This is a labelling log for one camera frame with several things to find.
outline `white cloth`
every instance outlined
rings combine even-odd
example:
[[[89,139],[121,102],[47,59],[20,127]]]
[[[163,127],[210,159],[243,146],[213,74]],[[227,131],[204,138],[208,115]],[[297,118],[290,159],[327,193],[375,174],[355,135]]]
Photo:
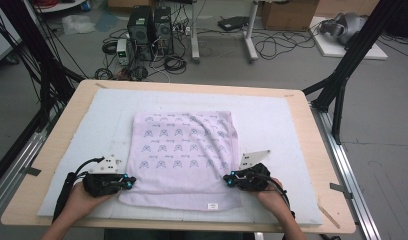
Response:
[[[239,191],[222,179],[239,161],[230,112],[137,113],[126,167],[137,181],[119,199],[184,210],[239,207]]]

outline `pink towel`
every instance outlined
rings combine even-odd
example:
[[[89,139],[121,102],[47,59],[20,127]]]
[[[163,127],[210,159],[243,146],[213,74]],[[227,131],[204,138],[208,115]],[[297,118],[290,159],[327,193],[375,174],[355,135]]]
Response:
[[[137,181],[119,199],[184,210],[239,207],[239,191],[222,179],[239,161],[230,112],[137,113],[126,170]]]

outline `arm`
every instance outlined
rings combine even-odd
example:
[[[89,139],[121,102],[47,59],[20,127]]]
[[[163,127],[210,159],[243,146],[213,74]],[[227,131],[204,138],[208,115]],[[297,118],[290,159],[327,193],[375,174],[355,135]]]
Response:
[[[306,236],[301,231],[297,222],[291,214],[288,206],[284,202],[282,196],[273,186],[268,186],[266,191],[255,192],[254,195],[263,204],[267,210],[273,213],[278,219],[288,240],[305,240]]]
[[[82,182],[75,184],[60,216],[42,235],[41,240],[63,239],[64,235],[77,220],[87,216],[95,207],[112,196],[107,195],[94,198],[85,191]]]

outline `wooden table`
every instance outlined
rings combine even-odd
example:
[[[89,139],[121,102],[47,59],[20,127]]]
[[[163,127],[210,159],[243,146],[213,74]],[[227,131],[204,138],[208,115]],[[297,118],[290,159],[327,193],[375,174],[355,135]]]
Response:
[[[39,217],[36,213],[42,204],[54,171],[66,152],[73,134],[76,132],[83,116],[87,112],[95,93],[101,88],[285,98],[290,108],[302,154],[308,166],[309,175],[314,187],[313,190],[323,217],[322,225],[316,227],[303,226],[303,231],[311,233],[353,233],[355,231],[354,220],[343,193],[330,189],[330,183],[339,183],[308,102],[301,91],[101,80],[85,80],[79,85],[32,165],[32,167],[40,169],[42,172],[37,177],[32,175],[25,176],[19,189],[2,215],[1,221],[3,224],[24,226],[44,226],[51,224],[50,217]],[[282,231],[276,224],[98,218],[83,219],[77,222],[76,226],[244,232]]]

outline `floor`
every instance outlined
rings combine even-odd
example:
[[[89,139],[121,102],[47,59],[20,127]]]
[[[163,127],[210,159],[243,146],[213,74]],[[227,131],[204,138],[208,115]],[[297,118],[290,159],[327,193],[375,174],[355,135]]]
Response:
[[[61,30],[58,21],[68,14],[85,14],[95,23],[107,20],[95,32],[60,36],[86,75],[93,76],[103,66],[102,40],[111,32],[124,28],[127,21],[115,20],[102,10],[83,13],[78,9],[48,16],[49,21]],[[218,20],[216,17],[199,19],[199,24],[217,29]],[[261,28],[259,19],[256,28]],[[317,47],[313,47],[296,48],[273,60],[260,58],[250,64],[239,34],[200,34],[199,40],[200,64],[192,63],[190,52],[187,52],[185,73],[168,75],[169,78],[157,73],[147,81],[304,89],[329,76],[341,60],[322,57]],[[408,55],[408,45],[387,44]],[[341,139],[381,238],[408,239],[408,57],[381,42],[378,45],[388,55],[388,60],[364,60],[352,75],[346,90]],[[59,49],[65,65],[78,71],[69,56]],[[265,51],[274,53],[273,45],[268,45]],[[110,69],[113,68],[120,69],[120,66],[113,64]],[[317,93],[311,94],[308,100],[316,97]],[[38,109],[38,100],[24,66],[0,64],[0,159]],[[43,227],[13,227],[0,223],[0,239],[21,236],[38,239],[44,230]],[[281,239],[280,234],[266,233],[264,236],[268,240]],[[103,230],[74,228],[69,238],[103,239]],[[308,238],[320,239],[314,234],[309,234]],[[341,238],[364,239],[359,230]]]

